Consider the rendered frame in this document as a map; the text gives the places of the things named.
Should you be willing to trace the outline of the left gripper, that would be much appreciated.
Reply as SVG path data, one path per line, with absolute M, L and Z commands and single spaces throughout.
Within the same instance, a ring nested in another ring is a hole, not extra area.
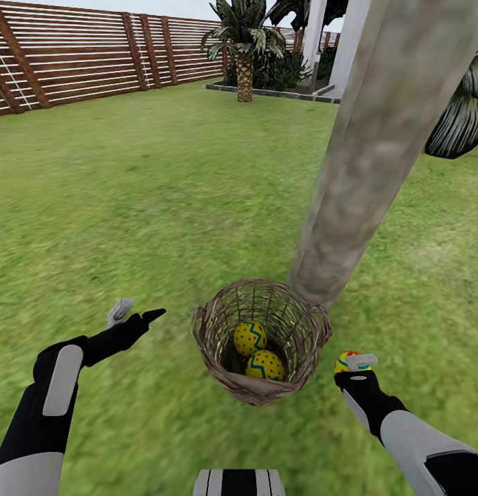
M 142 316 L 136 312 L 126 322 L 104 330 L 111 342 L 111 355 L 129 349 L 148 330 L 149 323 L 166 311 L 165 308 L 155 309 Z

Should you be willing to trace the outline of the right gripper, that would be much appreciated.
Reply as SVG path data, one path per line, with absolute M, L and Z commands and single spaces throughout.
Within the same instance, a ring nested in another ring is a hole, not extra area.
M 367 376 L 367 379 L 374 383 L 374 386 L 376 386 L 377 389 L 380 389 L 379 384 L 377 383 L 377 378 L 376 374 L 373 370 L 365 370 L 365 371 L 357 371 L 357 372 L 341 372 L 337 373 L 336 379 L 337 383 L 339 384 L 339 388 L 341 392 L 343 392 L 344 387 L 348 387 L 347 384 L 349 383 L 349 376 L 353 375 L 364 375 Z

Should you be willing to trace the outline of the easter egg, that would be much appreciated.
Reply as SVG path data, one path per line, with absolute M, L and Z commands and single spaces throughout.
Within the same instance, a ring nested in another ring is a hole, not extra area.
M 269 331 L 258 319 L 244 318 L 233 325 L 232 347 L 240 357 L 251 357 L 256 351 L 268 349 Z
M 243 358 L 246 362 L 247 376 L 255 378 L 278 380 L 284 379 L 284 367 L 278 354 L 271 349 L 256 351 L 251 357 Z
M 355 352 L 355 351 L 347 351 L 345 353 L 343 353 L 339 360 L 336 362 L 336 365 L 335 365 L 335 374 L 337 373 L 341 373 L 341 372 L 349 372 L 349 368 L 348 368 L 348 364 L 346 362 L 346 356 L 353 356 L 353 355 L 358 355 L 359 353 L 358 352 Z M 364 365 L 360 365 L 358 366 L 359 367 L 359 370 L 360 371 L 365 371 L 365 370 L 371 370 L 371 367 L 368 365 L 364 366 Z

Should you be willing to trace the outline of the wicker basket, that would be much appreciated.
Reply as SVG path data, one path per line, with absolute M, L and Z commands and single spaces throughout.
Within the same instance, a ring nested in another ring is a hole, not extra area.
M 226 337 L 219 332 L 222 329 L 221 318 L 229 310 L 229 306 L 225 305 L 227 299 L 224 299 L 224 296 L 232 295 L 232 291 L 238 295 L 239 287 L 249 285 L 252 285 L 254 290 L 262 286 L 264 289 L 271 287 L 283 291 L 297 307 L 295 312 L 298 316 L 295 317 L 288 334 L 284 336 L 283 332 L 277 328 L 269 334 L 270 343 L 276 345 L 273 351 L 279 355 L 283 363 L 284 379 L 281 382 L 247 376 L 244 373 L 246 366 L 243 365 L 241 359 L 233 360 L 236 370 L 231 369 L 230 366 L 226 368 L 229 347 L 233 343 L 233 333 Z M 321 325 L 315 313 L 322 314 Z M 310 329 L 307 333 L 299 332 L 300 328 L 304 329 L 306 326 L 302 321 L 303 317 L 309 323 Z M 320 362 L 321 349 L 333 335 L 332 322 L 323 304 L 308 305 L 288 285 L 264 278 L 239 279 L 222 287 L 204 307 L 194 308 L 191 314 L 191 324 L 191 334 L 196 339 L 208 371 L 214 375 L 219 385 L 225 387 L 233 399 L 251 406 L 264 406 L 280 397 L 301 391 L 313 378 Z M 292 343 L 293 338 L 294 343 Z

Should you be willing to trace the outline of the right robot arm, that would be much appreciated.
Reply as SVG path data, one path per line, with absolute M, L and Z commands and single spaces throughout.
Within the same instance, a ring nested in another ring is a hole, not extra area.
M 346 403 L 382 445 L 417 496 L 478 496 L 478 451 L 438 431 L 380 390 L 373 354 L 346 356 L 349 372 L 336 379 Z

